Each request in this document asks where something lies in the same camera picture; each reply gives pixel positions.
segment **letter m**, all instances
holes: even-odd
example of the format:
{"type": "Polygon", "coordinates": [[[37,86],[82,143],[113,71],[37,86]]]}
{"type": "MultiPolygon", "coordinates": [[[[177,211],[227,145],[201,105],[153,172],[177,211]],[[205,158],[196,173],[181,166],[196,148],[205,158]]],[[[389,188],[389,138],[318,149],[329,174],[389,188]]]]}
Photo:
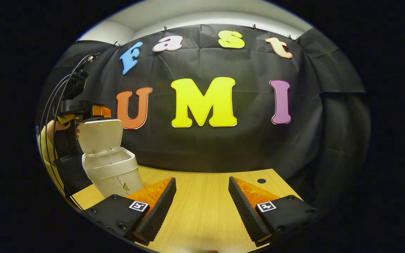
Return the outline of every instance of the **letter m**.
{"type": "Polygon", "coordinates": [[[209,124],[213,127],[233,127],[237,119],[232,111],[232,87],[235,80],[229,77],[213,79],[206,94],[203,96],[192,79],[179,79],[172,82],[176,90],[176,118],[172,120],[175,128],[188,128],[192,120],[188,118],[187,107],[199,126],[204,125],[210,109],[213,116],[209,124]]]}

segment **white ceiling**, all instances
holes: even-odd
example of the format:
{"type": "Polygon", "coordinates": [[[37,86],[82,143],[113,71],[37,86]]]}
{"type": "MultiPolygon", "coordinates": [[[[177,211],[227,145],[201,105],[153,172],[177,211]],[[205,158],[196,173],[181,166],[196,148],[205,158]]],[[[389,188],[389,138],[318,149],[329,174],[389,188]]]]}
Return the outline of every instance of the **white ceiling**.
{"type": "Polygon", "coordinates": [[[280,21],[303,32],[312,28],[304,20],[263,0],[145,0],[119,11],[108,20],[139,31],[166,19],[206,11],[253,14],[280,21]]]}

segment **human hand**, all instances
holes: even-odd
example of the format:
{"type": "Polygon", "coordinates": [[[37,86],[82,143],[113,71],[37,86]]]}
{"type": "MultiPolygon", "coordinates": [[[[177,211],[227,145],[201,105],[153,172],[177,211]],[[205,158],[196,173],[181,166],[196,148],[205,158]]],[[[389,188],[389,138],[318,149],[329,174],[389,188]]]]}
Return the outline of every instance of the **human hand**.
{"type": "MultiPolygon", "coordinates": [[[[64,126],[63,124],[61,124],[58,120],[56,120],[56,131],[63,131],[66,130],[70,127],[71,124],[68,124],[67,126],[64,126]]],[[[50,122],[48,122],[47,128],[46,128],[46,136],[48,136],[48,139],[50,140],[50,142],[53,141],[53,131],[54,131],[54,120],[51,120],[50,122]]],[[[80,133],[81,130],[79,130],[78,128],[76,128],[76,140],[79,139],[79,135],[77,135],[78,133],[80,133]]]]}

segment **table surface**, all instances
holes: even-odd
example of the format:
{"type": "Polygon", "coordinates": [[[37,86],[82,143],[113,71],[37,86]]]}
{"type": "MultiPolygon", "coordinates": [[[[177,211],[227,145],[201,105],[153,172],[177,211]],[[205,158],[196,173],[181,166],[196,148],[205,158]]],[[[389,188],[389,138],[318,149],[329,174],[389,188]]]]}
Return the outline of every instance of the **table surface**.
{"type": "MultiPolygon", "coordinates": [[[[139,166],[145,187],[176,178],[176,194],[155,240],[146,248],[161,253],[245,253],[256,250],[228,191],[234,176],[279,197],[297,195],[273,170],[239,173],[189,173],[139,166]]],[[[92,184],[75,193],[74,199],[87,209],[104,199],[92,184]]]]}

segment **screw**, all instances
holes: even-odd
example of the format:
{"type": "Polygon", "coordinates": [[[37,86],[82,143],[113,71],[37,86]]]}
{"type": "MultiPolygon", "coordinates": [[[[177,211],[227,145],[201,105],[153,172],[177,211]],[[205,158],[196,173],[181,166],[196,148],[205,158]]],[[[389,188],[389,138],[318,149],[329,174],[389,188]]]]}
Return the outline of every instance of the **screw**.
{"type": "Polygon", "coordinates": [[[285,227],[286,227],[286,225],[285,225],[285,224],[282,224],[281,226],[278,226],[278,227],[276,228],[276,230],[277,230],[277,231],[282,231],[282,230],[285,229],[285,227]]]}

